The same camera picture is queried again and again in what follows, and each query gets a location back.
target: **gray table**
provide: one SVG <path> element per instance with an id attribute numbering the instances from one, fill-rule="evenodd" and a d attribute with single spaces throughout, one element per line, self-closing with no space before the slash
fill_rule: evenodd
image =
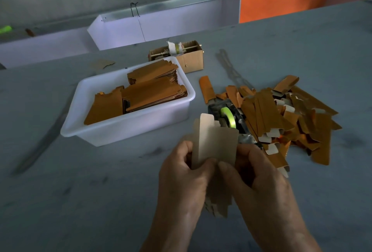
<path id="1" fill-rule="evenodd" d="M 372 250 L 372 4 L 354 2 L 279 16 L 171 41 L 198 40 L 205 69 L 187 74 L 196 90 L 190 118 L 124 141 L 94 147 L 59 136 L 24 174 L 12 170 L 53 125 L 90 63 L 113 71 L 146 62 L 165 40 L 0 71 L 0 246 L 2 251 L 137 251 L 148 232 L 160 165 L 192 122 L 207 111 L 198 85 L 216 93 L 241 83 L 216 58 L 225 49 L 257 89 L 287 74 L 339 112 L 330 166 L 292 147 L 290 181 L 324 251 Z M 234 205 L 228 219 L 203 212 L 190 251 L 257 251 Z"/>

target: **finger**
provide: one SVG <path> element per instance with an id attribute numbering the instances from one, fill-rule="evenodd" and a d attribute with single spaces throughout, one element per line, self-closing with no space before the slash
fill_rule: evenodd
<path id="1" fill-rule="evenodd" d="M 217 160 L 210 158 L 204 162 L 204 164 L 198 169 L 194 170 L 195 174 L 204 177 L 209 182 L 216 170 Z"/>
<path id="2" fill-rule="evenodd" d="M 186 155 L 192 152 L 192 142 L 184 140 L 179 142 L 170 155 L 171 159 L 186 162 Z"/>
<path id="3" fill-rule="evenodd" d="M 233 166 L 220 161 L 218 162 L 218 167 L 237 203 L 244 196 L 253 194 L 253 190 L 243 182 L 238 171 Z"/>
<path id="4" fill-rule="evenodd" d="M 267 169 L 272 167 L 266 155 L 254 144 L 238 144 L 237 153 L 248 157 L 256 176 L 266 173 Z"/>

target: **cardboard box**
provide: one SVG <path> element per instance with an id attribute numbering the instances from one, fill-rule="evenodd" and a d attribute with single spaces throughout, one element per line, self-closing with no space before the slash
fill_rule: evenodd
<path id="1" fill-rule="evenodd" d="M 182 43 L 182 45 L 186 49 L 186 52 L 184 52 L 182 55 L 176 56 L 182 70 L 185 73 L 190 73 L 204 69 L 203 50 L 199 43 L 197 41 L 188 41 L 186 43 Z M 169 56 L 169 54 L 159 55 L 160 53 L 165 52 L 167 49 L 168 47 L 164 46 L 150 50 L 148 54 L 148 61 L 154 61 L 161 56 Z"/>

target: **tape roll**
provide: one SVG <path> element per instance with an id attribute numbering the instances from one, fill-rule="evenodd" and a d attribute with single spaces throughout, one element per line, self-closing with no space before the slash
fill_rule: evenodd
<path id="1" fill-rule="evenodd" d="M 227 121 L 229 122 L 230 128 L 236 128 L 235 118 L 234 115 L 231 113 L 228 107 L 221 108 L 221 117 L 226 117 Z"/>

